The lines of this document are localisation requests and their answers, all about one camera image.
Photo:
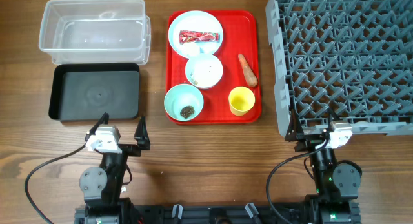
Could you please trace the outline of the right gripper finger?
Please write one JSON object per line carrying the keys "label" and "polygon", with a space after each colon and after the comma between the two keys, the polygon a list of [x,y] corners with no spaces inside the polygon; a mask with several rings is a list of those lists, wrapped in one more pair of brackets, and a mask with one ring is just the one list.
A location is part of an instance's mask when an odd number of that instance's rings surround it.
{"label": "right gripper finger", "polygon": [[297,114],[294,108],[291,108],[290,111],[290,123],[285,134],[285,141],[303,141],[305,137],[304,131],[299,120],[299,115]]}
{"label": "right gripper finger", "polygon": [[333,121],[340,121],[341,118],[330,108],[327,108],[328,113],[328,129],[332,130],[332,122]]}

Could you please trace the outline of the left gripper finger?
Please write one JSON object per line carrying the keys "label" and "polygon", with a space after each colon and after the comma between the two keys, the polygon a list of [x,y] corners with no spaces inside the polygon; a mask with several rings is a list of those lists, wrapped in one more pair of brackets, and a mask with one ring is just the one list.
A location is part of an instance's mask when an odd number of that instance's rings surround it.
{"label": "left gripper finger", "polygon": [[88,136],[94,135],[100,125],[107,125],[109,121],[109,114],[105,112],[97,121],[97,123],[86,133]]}
{"label": "left gripper finger", "polygon": [[145,116],[141,116],[134,133],[134,139],[141,150],[150,150],[150,140],[146,128]]}

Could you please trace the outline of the dark brown food scrap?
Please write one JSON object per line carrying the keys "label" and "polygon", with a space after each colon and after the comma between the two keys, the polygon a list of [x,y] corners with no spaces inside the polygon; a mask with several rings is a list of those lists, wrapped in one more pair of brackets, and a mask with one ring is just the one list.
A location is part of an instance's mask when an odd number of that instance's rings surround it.
{"label": "dark brown food scrap", "polygon": [[191,115],[194,114],[194,112],[195,112],[194,107],[189,105],[181,109],[180,115],[181,117],[188,119]]}

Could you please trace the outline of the green bowl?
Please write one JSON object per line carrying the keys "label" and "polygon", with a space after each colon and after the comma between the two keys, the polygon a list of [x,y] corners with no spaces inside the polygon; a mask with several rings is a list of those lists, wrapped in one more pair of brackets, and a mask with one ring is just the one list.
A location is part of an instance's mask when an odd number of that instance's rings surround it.
{"label": "green bowl", "polygon": [[[193,106],[194,114],[188,119],[181,117],[180,111],[185,106]],[[179,84],[172,87],[165,95],[164,108],[166,113],[176,121],[190,121],[197,117],[204,106],[201,91],[193,85]]]}

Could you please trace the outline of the yellow plastic cup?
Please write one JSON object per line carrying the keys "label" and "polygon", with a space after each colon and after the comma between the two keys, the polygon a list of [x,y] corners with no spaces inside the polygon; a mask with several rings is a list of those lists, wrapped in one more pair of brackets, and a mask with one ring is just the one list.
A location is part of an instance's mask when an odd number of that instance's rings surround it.
{"label": "yellow plastic cup", "polygon": [[255,105],[256,98],[247,87],[235,87],[228,95],[230,111],[235,116],[243,116]]}

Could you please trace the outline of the orange carrot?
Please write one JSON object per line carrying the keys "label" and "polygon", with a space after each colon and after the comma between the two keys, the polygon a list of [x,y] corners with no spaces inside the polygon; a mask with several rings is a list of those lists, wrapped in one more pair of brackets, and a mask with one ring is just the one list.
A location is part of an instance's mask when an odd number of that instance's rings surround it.
{"label": "orange carrot", "polygon": [[243,75],[245,77],[245,81],[249,87],[256,87],[258,85],[258,79],[253,73],[252,69],[250,68],[249,64],[247,63],[243,54],[238,54],[239,63],[243,70]]}

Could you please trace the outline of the blue bowl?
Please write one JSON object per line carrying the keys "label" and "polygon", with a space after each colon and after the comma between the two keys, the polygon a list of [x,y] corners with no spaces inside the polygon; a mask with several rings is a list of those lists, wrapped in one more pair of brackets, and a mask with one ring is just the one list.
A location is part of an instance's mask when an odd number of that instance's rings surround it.
{"label": "blue bowl", "polygon": [[188,60],[185,66],[187,80],[200,89],[214,87],[223,76],[221,61],[212,54],[199,54]]}

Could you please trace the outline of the white rice pile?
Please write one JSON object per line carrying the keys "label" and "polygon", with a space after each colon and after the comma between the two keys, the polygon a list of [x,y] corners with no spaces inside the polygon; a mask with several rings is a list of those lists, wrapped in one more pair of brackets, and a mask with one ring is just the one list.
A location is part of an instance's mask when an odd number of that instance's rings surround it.
{"label": "white rice pile", "polygon": [[214,56],[193,59],[189,69],[191,82],[199,87],[211,87],[219,77],[219,63]]}

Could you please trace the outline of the red snack wrapper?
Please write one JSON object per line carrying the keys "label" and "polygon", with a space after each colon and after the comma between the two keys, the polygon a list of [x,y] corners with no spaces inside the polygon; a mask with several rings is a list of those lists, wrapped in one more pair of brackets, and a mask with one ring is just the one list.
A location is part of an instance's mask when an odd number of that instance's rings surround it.
{"label": "red snack wrapper", "polygon": [[219,33],[215,32],[181,30],[179,33],[179,43],[181,45],[193,42],[218,42],[220,38]]}

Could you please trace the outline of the white tissue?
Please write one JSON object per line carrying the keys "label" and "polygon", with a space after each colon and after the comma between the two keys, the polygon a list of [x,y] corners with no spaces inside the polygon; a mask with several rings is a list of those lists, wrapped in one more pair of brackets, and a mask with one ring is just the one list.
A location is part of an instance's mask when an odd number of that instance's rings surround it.
{"label": "white tissue", "polygon": [[183,44],[182,50],[187,58],[195,57],[201,53],[201,48],[195,42]]}

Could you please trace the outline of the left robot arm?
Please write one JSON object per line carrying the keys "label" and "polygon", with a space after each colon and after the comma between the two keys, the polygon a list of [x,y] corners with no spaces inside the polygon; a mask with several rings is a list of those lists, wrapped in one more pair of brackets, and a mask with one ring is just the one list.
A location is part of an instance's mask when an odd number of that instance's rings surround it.
{"label": "left robot arm", "polygon": [[85,146],[91,152],[102,155],[98,167],[86,169],[79,178],[84,195],[85,208],[75,213],[75,223],[143,223],[144,218],[129,198],[121,198],[121,189],[129,157],[139,157],[150,149],[145,117],[141,117],[134,133],[135,144],[119,142],[120,133],[115,125],[109,125],[109,114],[104,113],[86,133]]}

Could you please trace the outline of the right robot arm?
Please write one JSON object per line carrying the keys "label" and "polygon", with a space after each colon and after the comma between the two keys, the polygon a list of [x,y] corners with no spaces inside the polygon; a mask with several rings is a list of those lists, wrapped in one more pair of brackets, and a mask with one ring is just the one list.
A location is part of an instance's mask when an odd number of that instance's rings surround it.
{"label": "right robot arm", "polygon": [[301,203],[287,203],[281,213],[289,223],[360,223],[358,197],[362,169],[349,160],[338,161],[335,149],[347,144],[352,127],[328,109],[328,126],[319,134],[306,134],[298,113],[291,110],[286,141],[295,141],[296,152],[304,152],[310,161],[306,171],[314,180],[317,193],[305,196]]}

